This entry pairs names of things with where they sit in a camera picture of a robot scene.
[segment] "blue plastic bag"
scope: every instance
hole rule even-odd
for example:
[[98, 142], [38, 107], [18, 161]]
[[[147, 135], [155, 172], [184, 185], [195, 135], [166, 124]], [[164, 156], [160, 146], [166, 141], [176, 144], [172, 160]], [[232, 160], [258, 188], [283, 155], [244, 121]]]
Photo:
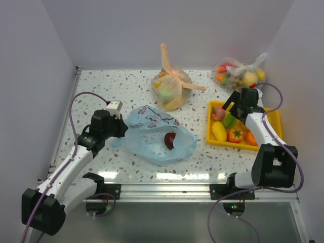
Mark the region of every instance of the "blue plastic bag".
[[[188, 158], [197, 147], [198, 136], [172, 116], [147, 105], [132, 110], [124, 123], [128, 126], [125, 137], [114, 140], [112, 146], [123, 145], [130, 153], [159, 166]], [[176, 133], [172, 150], [164, 143], [165, 135], [170, 132]]]

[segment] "white enclosure wall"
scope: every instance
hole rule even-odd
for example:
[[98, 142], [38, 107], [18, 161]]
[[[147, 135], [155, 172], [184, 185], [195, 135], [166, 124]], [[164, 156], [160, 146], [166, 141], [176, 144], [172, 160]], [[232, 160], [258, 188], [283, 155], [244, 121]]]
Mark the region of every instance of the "white enclosure wall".
[[86, 69], [211, 68], [265, 52], [293, 0], [43, 0], [73, 63]]
[[18, 242], [21, 195], [46, 174], [74, 67], [40, 0], [1, 0], [0, 36], [0, 241]]
[[[305, 172], [298, 193], [311, 238], [324, 241], [324, 1], [295, 0], [268, 49], [269, 82], [283, 92], [284, 136], [298, 148]], [[266, 106], [278, 105], [278, 94], [265, 89]]]

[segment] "speckled countertop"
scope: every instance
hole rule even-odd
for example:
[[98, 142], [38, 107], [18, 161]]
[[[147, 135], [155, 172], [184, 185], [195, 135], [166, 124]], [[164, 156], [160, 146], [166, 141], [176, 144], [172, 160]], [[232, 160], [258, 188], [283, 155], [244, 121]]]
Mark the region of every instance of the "speckled countertop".
[[[82, 71], [76, 93], [95, 92], [107, 100], [123, 102], [124, 117], [136, 107], [150, 105], [159, 109], [150, 81], [160, 70]], [[229, 93], [214, 80], [207, 70], [185, 70], [194, 84], [206, 86], [205, 92], [193, 90], [182, 108], [168, 112], [181, 125], [198, 135], [198, 147], [192, 157], [160, 167], [130, 154], [123, 147], [114, 149], [111, 139], [97, 157], [89, 163], [77, 180], [86, 172], [97, 173], [106, 181], [123, 182], [220, 182], [233, 172], [252, 168], [256, 152], [208, 145], [206, 142], [207, 109], [211, 100], [225, 101]], [[97, 97], [83, 95], [73, 104], [73, 119], [78, 133], [90, 123], [91, 115], [105, 104]], [[73, 145], [70, 123], [66, 127], [55, 163], [61, 163]]]

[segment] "clear plastic bag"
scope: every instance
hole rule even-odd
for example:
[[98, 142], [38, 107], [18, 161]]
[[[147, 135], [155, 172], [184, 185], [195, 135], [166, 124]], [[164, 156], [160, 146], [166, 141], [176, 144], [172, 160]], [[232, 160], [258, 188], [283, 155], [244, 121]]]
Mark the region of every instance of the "clear plastic bag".
[[266, 53], [263, 53], [252, 64], [244, 65], [226, 57], [216, 67], [215, 79], [230, 92], [240, 92], [243, 87], [255, 88], [257, 83], [266, 81], [266, 75], [259, 67], [265, 58]]
[[171, 66], [167, 45], [161, 45], [161, 72], [151, 81], [154, 92], [163, 104], [163, 110], [174, 110], [183, 105], [192, 89], [205, 91], [206, 87], [193, 85], [190, 77], [178, 66]]

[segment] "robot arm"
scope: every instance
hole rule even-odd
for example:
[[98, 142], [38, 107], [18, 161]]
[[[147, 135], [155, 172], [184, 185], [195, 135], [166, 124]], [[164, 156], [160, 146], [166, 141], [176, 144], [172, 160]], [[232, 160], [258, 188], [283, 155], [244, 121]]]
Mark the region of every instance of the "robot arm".
[[[251, 130], [260, 147], [251, 171], [234, 173], [228, 178], [226, 186], [231, 191], [255, 186], [291, 187], [294, 182], [296, 163], [265, 128], [262, 119], [265, 110], [257, 105], [258, 100], [256, 89], [242, 88], [241, 94], [234, 91], [222, 107], [226, 110], [234, 103], [229, 112]], [[275, 138], [297, 157], [297, 149], [287, 146], [274, 131], [267, 116], [264, 120]]]
[[103, 192], [102, 177], [87, 173], [76, 184], [73, 181], [81, 170], [104, 147], [110, 137], [123, 137], [128, 127], [123, 122], [119, 111], [120, 101], [109, 102], [105, 109], [96, 110], [91, 118], [91, 124], [86, 126], [77, 138], [76, 154], [72, 157], [75, 146], [68, 157], [55, 172], [36, 190], [27, 189], [22, 195], [22, 223], [26, 224], [31, 212], [41, 195], [44, 199], [37, 208], [31, 221], [31, 227], [46, 234], [54, 235], [62, 227], [66, 214], [87, 197]]

